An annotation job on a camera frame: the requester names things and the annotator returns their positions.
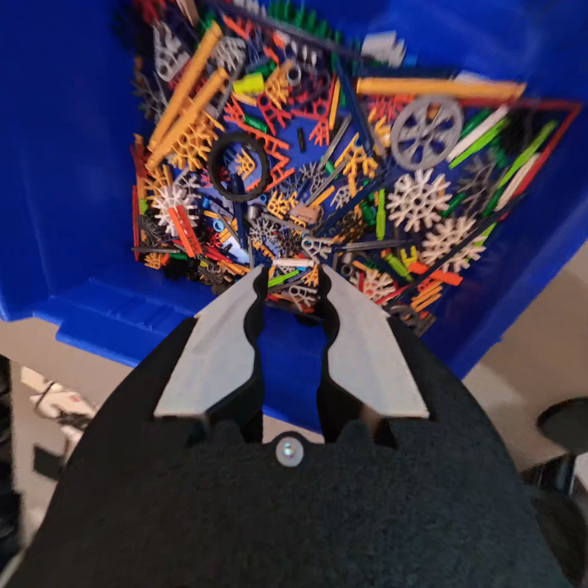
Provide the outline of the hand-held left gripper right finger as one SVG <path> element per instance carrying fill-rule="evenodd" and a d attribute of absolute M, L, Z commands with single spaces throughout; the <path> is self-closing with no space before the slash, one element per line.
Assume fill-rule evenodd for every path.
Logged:
<path fill-rule="evenodd" d="M 429 420 L 390 316 L 326 264 L 319 267 L 318 307 L 326 345 L 316 404 L 325 443 L 353 421 L 386 440 L 390 420 Z"/>

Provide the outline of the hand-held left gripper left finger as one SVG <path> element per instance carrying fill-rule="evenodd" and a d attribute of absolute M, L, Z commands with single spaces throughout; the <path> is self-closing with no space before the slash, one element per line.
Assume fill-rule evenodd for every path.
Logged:
<path fill-rule="evenodd" d="M 153 412 L 184 420 L 208 436 L 233 422 L 246 443 L 263 440 L 265 386 L 258 340 L 269 269 L 251 270 L 195 316 L 195 326 Z"/>

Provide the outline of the pile of colourful construction pieces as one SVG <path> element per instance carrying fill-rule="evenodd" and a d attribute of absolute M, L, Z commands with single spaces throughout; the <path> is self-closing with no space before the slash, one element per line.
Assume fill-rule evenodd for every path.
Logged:
<path fill-rule="evenodd" d="M 131 84 L 147 128 L 130 146 L 134 260 L 170 281 L 220 295 L 270 265 L 267 304 L 306 321 L 319 314 L 318 265 L 345 279 L 417 334 L 434 305 L 487 250 L 492 233 L 525 197 L 580 99 L 527 93 L 527 81 L 461 65 L 417 64 L 397 30 L 347 39 L 304 1 L 114 1 L 112 28 L 134 59 Z M 148 143 L 187 62 L 212 21 L 222 30 L 195 98 L 224 68 L 227 83 L 149 172 Z M 457 99 L 463 129 L 430 169 L 395 163 L 390 131 L 415 98 Z M 233 203 L 209 180 L 223 134 L 263 143 L 269 187 Z M 220 160 L 232 192 L 251 190 L 259 158 L 240 143 Z"/>

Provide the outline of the blue plastic bin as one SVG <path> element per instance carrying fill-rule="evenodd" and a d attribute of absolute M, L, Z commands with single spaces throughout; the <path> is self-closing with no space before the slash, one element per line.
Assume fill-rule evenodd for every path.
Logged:
<path fill-rule="evenodd" d="M 305 1 L 347 39 L 397 30 L 417 64 L 527 81 L 532 98 L 587 102 L 587 1 L 374 1 L 365 17 Z M 106 1 L 1 1 L 1 314 L 40 318 L 80 349 L 135 366 L 210 288 L 131 253 L 129 145 L 142 115 Z M 584 241 L 583 111 L 433 308 L 423 340 L 465 376 Z"/>

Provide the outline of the long orange rod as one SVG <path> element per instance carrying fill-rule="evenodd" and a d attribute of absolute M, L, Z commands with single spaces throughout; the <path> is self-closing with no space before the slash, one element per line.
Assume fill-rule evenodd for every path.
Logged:
<path fill-rule="evenodd" d="M 208 63 L 212 52 L 222 36 L 221 27 L 216 21 L 212 21 L 207 32 L 204 34 L 195 54 L 187 62 L 173 95 L 165 112 L 161 116 L 148 143 L 148 149 L 153 152 L 158 144 L 175 124 L 178 117 L 188 104 L 188 100 Z"/>
<path fill-rule="evenodd" d="M 180 108 L 178 120 L 172 124 L 161 139 L 156 140 L 155 146 L 149 147 L 151 154 L 145 164 L 149 172 L 153 172 L 162 159 L 172 151 L 174 144 L 178 143 L 181 136 L 196 122 L 199 114 L 205 110 L 212 98 L 224 89 L 228 79 L 229 76 L 225 69 L 218 68 L 203 85 L 201 91 L 196 94 L 195 98 L 187 99 L 187 107 Z"/>

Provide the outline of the large grey spoked wheel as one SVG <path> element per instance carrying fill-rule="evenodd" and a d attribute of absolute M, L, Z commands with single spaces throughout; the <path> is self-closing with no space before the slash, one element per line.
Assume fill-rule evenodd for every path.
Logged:
<path fill-rule="evenodd" d="M 395 163 L 406 171 L 435 167 L 458 143 L 464 115 L 457 99 L 423 95 L 403 108 L 390 131 Z"/>

